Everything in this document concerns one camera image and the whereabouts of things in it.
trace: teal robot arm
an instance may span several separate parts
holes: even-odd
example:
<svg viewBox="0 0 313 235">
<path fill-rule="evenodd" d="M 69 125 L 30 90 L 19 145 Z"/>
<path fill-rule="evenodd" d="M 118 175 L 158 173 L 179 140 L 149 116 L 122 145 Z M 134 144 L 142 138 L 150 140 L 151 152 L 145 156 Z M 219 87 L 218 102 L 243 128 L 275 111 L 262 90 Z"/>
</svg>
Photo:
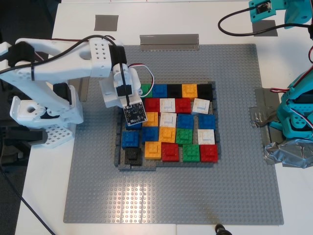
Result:
<svg viewBox="0 0 313 235">
<path fill-rule="evenodd" d="M 305 24 L 312 18 L 311 0 L 253 0 L 249 7 L 254 7 L 250 10 L 253 23 L 276 15 L 277 10 L 286 10 L 285 24 Z M 271 122 L 270 126 L 282 130 L 288 139 L 313 140 L 313 66 L 287 89 L 279 90 L 284 92 L 277 110 L 279 122 Z"/>
<path fill-rule="evenodd" d="M 276 15 L 277 10 L 286 10 L 285 23 L 305 24 L 312 17 L 310 0 L 253 0 L 249 2 L 251 22 Z"/>
<path fill-rule="evenodd" d="M 287 88 L 281 98 L 277 110 L 280 121 L 272 122 L 270 126 L 280 129 L 286 138 L 303 138 L 313 140 L 313 129 L 306 121 L 313 123 L 313 70 L 310 69 L 305 77 L 297 77 Z"/>
</svg>

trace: white table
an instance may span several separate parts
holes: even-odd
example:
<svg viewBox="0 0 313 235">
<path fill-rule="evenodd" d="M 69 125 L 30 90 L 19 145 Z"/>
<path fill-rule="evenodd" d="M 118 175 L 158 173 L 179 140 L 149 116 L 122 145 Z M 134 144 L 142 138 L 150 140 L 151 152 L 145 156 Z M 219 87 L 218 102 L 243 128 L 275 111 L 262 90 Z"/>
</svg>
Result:
<svg viewBox="0 0 313 235">
<path fill-rule="evenodd" d="M 279 37 L 230 37 L 219 32 L 218 20 L 247 2 L 177 3 L 62 3 L 59 5 L 53 37 L 81 39 L 94 32 L 95 14 L 119 15 L 117 32 L 103 32 L 126 45 L 139 45 L 141 34 L 198 33 L 200 44 L 255 43 L 263 87 L 286 87 L 310 63 L 312 45 L 306 29 L 279 29 Z M 284 13 L 272 17 L 282 24 Z M 251 32 L 249 14 L 227 20 L 229 31 Z M 213 225 L 163 224 L 65 224 L 64 208 L 74 140 L 55 149 L 33 147 L 23 196 L 58 235 L 149 234 L 213 235 Z M 296 169 L 276 166 L 285 224 L 283 226 L 227 226 L 234 235 L 294 235 L 313 230 L 313 168 Z M 17 235 L 45 235 L 48 232 L 21 204 Z"/>
</svg>

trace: yellow lego brick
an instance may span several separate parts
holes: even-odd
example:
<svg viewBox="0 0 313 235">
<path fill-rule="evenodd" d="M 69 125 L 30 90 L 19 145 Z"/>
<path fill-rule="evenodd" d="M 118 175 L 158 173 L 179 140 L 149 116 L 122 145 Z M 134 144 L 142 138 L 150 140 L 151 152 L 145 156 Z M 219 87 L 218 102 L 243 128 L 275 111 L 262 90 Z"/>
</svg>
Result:
<svg viewBox="0 0 313 235">
<path fill-rule="evenodd" d="M 175 127 L 166 127 L 166 126 L 160 127 L 160 134 L 158 136 L 159 142 L 175 143 L 175 137 L 176 137 Z"/>
<path fill-rule="evenodd" d="M 157 112 L 147 112 L 147 121 L 142 124 L 142 126 L 158 126 L 158 113 Z"/>
<path fill-rule="evenodd" d="M 198 91 L 196 84 L 182 84 L 182 97 L 190 98 L 192 101 L 198 98 Z"/>
<path fill-rule="evenodd" d="M 145 159 L 147 160 L 161 160 L 161 142 L 149 142 L 145 144 Z"/>
</svg>

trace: green lego brick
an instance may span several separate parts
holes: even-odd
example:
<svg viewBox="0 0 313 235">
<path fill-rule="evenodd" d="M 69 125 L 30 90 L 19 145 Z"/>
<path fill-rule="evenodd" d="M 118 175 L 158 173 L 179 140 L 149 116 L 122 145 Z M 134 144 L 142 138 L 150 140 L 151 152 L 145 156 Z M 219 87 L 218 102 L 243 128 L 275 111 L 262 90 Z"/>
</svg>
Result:
<svg viewBox="0 0 313 235">
<path fill-rule="evenodd" d="M 192 130 L 177 128 L 176 143 L 178 143 L 178 144 L 192 144 Z"/>
<path fill-rule="evenodd" d="M 149 91 L 150 87 L 151 84 L 141 84 L 142 95 L 145 95 Z M 152 91 L 147 96 L 145 96 L 145 98 L 152 98 Z"/>
<path fill-rule="evenodd" d="M 182 146 L 183 162 L 200 162 L 200 151 L 198 144 L 184 144 Z"/>
</svg>

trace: red lego brick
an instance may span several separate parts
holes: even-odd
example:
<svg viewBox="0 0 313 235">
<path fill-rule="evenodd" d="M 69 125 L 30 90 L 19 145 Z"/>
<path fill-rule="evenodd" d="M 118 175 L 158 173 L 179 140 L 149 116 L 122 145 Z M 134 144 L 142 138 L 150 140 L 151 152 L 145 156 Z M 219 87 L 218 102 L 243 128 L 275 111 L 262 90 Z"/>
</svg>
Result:
<svg viewBox="0 0 313 235">
<path fill-rule="evenodd" d="M 162 144 L 162 161 L 179 162 L 178 144 L 176 143 Z"/>
<path fill-rule="evenodd" d="M 216 144 L 201 144 L 200 145 L 200 161 L 203 163 L 217 163 L 219 156 L 217 153 Z"/>
<path fill-rule="evenodd" d="M 175 99 L 175 110 L 178 114 L 191 114 L 191 101 L 189 98 Z"/>
<path fill-rule="evenodd" d="M 145 98 L 145 110 L 160 114 L 160 98 Z"/>
</svg>

